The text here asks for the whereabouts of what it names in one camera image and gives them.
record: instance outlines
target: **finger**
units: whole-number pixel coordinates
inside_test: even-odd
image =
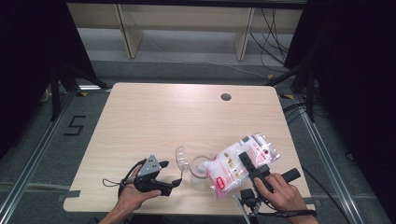
[[[268,194],[272,194],[267,187],[265,187],[264,183],[262,183],[262,181],[258,178],[255,177],[254,178],[254,184],[256,185],[257,189],[259,190],[259,192],[262,194],[262,196],[268,195]]]
[[[136,168],[134,168],[134,171],[132,172],[132,176],[136,176],[137,173],[139,172],[140,168],[142,168],[142,165],[136,166]]]
[[[274,177],[274,175],[268,175],[267,177],[265,177],[265,180],[268,182],[269,185],[271,185],[271,187],[273,187],[273,189],[275,191],[282,189],[280,187],[279,182],[277,181],[277,179]]]
[[[160,190],[156,189],[156,190],[146,192],[145,197],[146,197],[146,199],[152,199],[152,198],[156,198],[156,197],[160,196],[161,194],[162,194],[162,192]]]
[[[286,188],[289,186],[289,184],[286,182],[285,178],[283,178],[282,175],[280,174],[273,174],[273,177],[276,179],[277,183],[283,188]]]

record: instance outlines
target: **red label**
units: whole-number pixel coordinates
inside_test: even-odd
[[[218,177],[216,179],[216,181],[218,182],[218,186],[220,189],[224,189],[225,185],[224,185],[224,181],[221,179],[221,177]]]

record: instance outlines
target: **wrist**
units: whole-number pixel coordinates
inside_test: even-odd
[[[120,206],[115,206],[106,216],[102,221],[100,222],[101,224],[118,224],[122,222],[126,217],[128,217],[129,214],[132,212],[129,212],[126,209],[123,209]]]
[[[318,220],[313,216],[289,217],[288,220],[292,224],[318,224]]]

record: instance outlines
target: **wooden table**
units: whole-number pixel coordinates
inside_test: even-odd
[[[231,100],[221,99],[229,94]],[[183,146],[190,158],[214,157],[219,151],[252,133],[263,133],[280,158],[270,164],[272,173],[296,167],[302,177],[291,182],[303,197],[310,197],[290,131],[272,87],[118,83],[110,93],[72,190],[69,212],[108,212],[117,201],[118,187],[102,184],[107,178],[120,182],[138,161],[155,155],[170,161],[157,180],[180,178],[175,150]],[[251,188],[247,179],[241,189]],[[265,205],[263,212],[269,212]],[[170,197],[146,201],[137,211],[145,214],[241,215],[233,195],[217,200],[209,190],[191,185],[188,175]]]

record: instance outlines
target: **gray floor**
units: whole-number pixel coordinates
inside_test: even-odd
[[[139,52],[132,61],[125,58],[119,31],[80,29],[80,34],[97,76],[108,84],[129,81],[262,85],[267,82],[268,75],[282,74],[262,66],[261,50],[251,39],[247,44],[245,60],[238,62],[234,55],[232,34],[149,31],[145,33]],[[290,35],[279,37],[285,46],[290,43]],[[264,55],[263,61],[272,69],[285,71],[268,55]],[[291,82],[292,78],[279,84],[276,87],[278,93],[290,93]],[[101,218],[105,215],[67,213],[63,210],[63,196],[73,181],[108,95],[108,91],[90,91],[87,96],[73,96],[8,223],[88,223],[93,217]],[[293,99],[281,99],[280,102],[283,107],[296,103]],[[358,206],[364,223],[390,223],[359,167],[345,157],[347,149],[319,100],[314,108],[315,124],[336,163],[336,169]],[[7,197],[12,184],[18,180],[49,126],[50,113],[50,101],[44,102],[36,111],[19,143],[0,161],[1,201]],[[65,133],[76,131],[68,127],[74,116],[85,116],[84,119],[76,120],[84,128],[79,136],[65,136]],[[289,111],[285,117],[289,122],[290,133],[302,166],[340,203],[317,148],[305,128],[303,115],[300,115],[300,111]],[[347,223],[318,183],[307,174],[305,176],[317,203],[319,222]],[[241,217],[171,216],[166,220],[167,223],[244,223]],[[260,223],[288,222],[280,218],[261,217]]]

